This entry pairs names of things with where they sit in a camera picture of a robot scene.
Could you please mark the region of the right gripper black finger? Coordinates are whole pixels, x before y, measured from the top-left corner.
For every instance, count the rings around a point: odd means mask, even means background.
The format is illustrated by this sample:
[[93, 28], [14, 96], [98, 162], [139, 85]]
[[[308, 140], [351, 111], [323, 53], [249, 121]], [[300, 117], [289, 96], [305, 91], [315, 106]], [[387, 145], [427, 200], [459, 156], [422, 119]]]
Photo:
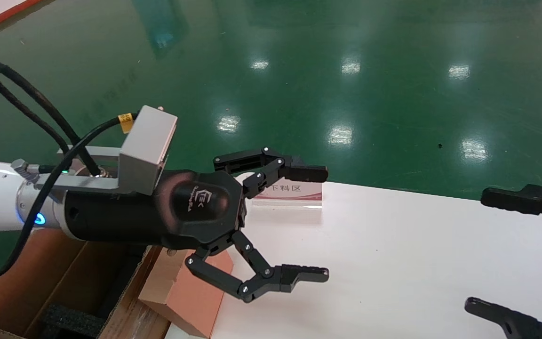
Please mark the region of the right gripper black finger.
[[479, 298], [468, 298], [465, 311], [499, 325], [508, 339], [542, 339], [542, 322], [527, 314]]
[[520, 191], [487, 187], [482, 191], [480, 203], [500, 210], [540, 215], [542, 214], [542, 186], [526, 185]]

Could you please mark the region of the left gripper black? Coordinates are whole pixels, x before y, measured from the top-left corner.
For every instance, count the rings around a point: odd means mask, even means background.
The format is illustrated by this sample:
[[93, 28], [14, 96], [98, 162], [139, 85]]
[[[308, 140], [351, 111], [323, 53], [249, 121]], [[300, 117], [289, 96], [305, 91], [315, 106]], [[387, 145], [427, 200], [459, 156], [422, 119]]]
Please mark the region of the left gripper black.
[[[67, 231], [84, 241], [196, 249], [185, 260], [190, 273], [245, 303], [267, 292], [291, 293], [299, 282], [329, 280], [324, 267], [271, 266], [238, 230], [245, 219], [244, 197], [322, 198], [327, 167], [264, 147], [217, 156], [214, 168], [217, 172], [164, 171], [152, 195], [68, 191]], [[232, 176], [238, 172], [251, 172], [242, 186]], [[247, 281], [205, 261], [231, 246], [254, 271]]]

